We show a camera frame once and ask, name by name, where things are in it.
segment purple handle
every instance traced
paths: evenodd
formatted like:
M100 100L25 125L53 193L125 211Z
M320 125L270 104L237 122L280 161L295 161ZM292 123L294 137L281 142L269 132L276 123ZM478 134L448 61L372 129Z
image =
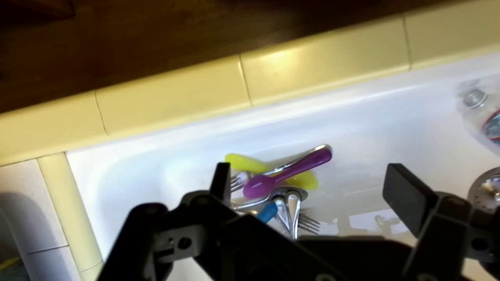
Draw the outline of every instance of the purple handle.
M328 145L323 145L322 148L317 148L303 157L300 157L297 162L290 164L289 167L283 168L276 175L258 175L255 178L250 178L244 187L244 195L247 198L259 198L269 195L269 192L276 187L280 182L286 181L287 178L303 173L306 170L311 170L317 165L322 165L331 159L333 153Z
M325 162L328 162L331 159L331 150L330 147L322 147L306 156L303 156L301 159L298 159L297 162L294 162L290 167L284 168L281 173L272 176L275 179L275 182L283 182L287 178L292 178L298 173L303 173L306 170L315 168L317 165L322 165Z

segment white tile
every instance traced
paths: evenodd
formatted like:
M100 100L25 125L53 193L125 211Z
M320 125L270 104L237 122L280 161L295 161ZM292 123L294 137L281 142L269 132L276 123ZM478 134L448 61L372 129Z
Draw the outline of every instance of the white tile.
M0 167L0 215L22 253L67 245L36 161Z
M31 279L37 281L78 281L80 275L67 246L31 253L25 257Z

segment white sink basin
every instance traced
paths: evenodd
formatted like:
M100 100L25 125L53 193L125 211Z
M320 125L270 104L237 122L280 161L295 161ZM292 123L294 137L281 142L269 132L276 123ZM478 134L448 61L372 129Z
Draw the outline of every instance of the white sink basin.
M486 90L500 89L498 61L319 89L315 97L69 151L98 248L106 257L133 206L162 201L175 207L183 193L206 189L230 151L270 161L330 143L336 157L317 168L320 187L305 207L323 223L339 223L339 234L380 232L375 214L394 217L381 198L387 162L405 164L436 190L465 197L473 179L500 165L500 157L465 131L455 95L459 83L473 78L481 78ZM189 270L192 264L184 265L173 275L200 279L200 271ZM470 278L484 279L475 264L470 270Z

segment sink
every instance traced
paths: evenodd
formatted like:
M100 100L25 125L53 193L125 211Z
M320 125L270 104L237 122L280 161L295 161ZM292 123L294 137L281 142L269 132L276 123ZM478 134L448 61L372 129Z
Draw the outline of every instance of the sink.
M461 61L315 95L214 117L119 142L67 151L103 257L128 211L145 201L175 207L183 193L206 189L214 167L230 151L264 161L319 143L334 161L315 170L320 187L309 193L309 217L331 234L384 234L411 240L408 229L381 231L375 217L394 217L381 198L389 162L401 162L434 190L465 198L469 186L500 157L476 142L455 109L461 83L480 79L500 89L498 56ZM489 276L467 262L469 278ZM183 261L173 278L203 279Z

